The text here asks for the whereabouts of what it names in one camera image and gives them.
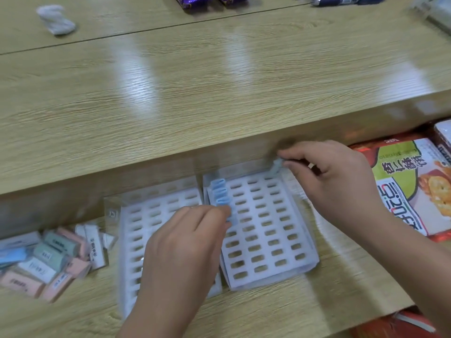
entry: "plastic organizer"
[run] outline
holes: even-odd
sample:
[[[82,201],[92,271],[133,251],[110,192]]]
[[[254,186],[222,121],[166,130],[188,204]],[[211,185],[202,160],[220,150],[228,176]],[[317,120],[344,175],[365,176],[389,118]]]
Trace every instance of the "plastic organizer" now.
[[[230,289],[259,287],[314,268],[319,262],[314,241],[282,175],[228,174],[204,176],[204,187],[206,202],[232,208],[221,260]]]
[[[195,177],[168,182],[105,199],[105,217],[119,223],[119,303],[126,318],[141,285],[144,250],[149,238],[183,206],[202,204]],[[219,273],[208,296],[222,291]]]

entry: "hand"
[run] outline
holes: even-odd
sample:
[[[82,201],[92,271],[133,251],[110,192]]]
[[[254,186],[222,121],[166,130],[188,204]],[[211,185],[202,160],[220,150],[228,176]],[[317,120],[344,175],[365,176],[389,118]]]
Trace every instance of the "hand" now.
[[[288,160],[284,166],[294,174],[320,215],[342,231],[349,233],[352,226],[364,226],[371,216],[388,214],[363,154],[326,141],[299,142],[278,155]],[[310,169],[308,163],[316,167]]]
[[[118,337],[183,335],[219,270],[228,216],[228,206],[183,207],[152,235],[138,299]]]

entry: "white plastic tray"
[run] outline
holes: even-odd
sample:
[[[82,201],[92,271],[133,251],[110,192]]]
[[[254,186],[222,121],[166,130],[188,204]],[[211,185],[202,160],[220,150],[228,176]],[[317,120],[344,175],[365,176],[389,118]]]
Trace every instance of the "white plastic tray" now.
[[[222,269],[232,290],[270,284],[311,270],[319,256],[280,174],[230,179],[232,224],[222,246]],[[212,189],[208,199],[214,203]]]
[[[120,292],[124,318],[130,314],[136,302],[141,285],[144,249],[147,241],[179,208],[199,204],[202,204],[199,188],[191,187],[121,207],[122,289]],[[222,284],[218,273],[208,296],[217,295],[221,291]]]

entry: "right hand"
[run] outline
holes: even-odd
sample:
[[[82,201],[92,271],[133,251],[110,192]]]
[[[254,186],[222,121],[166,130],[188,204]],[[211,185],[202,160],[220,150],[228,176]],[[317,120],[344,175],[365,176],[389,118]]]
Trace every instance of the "right hand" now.
[[[368,218],[386,214],[371,167],[362,153],[336,141],[298,142],[280,150],[315,209],[342,231],[364,225]],[[306,160],[316,165],[314,173]]]

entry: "white cloth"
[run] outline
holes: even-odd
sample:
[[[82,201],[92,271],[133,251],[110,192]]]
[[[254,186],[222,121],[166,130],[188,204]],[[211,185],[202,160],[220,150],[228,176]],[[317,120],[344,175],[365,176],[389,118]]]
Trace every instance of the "white cloth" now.
[[[53,35],[69,34],[77,27],[63,16],[62,11],[64,11],[63,6],[57,4],[41,6],[36,9],[36,13]]]

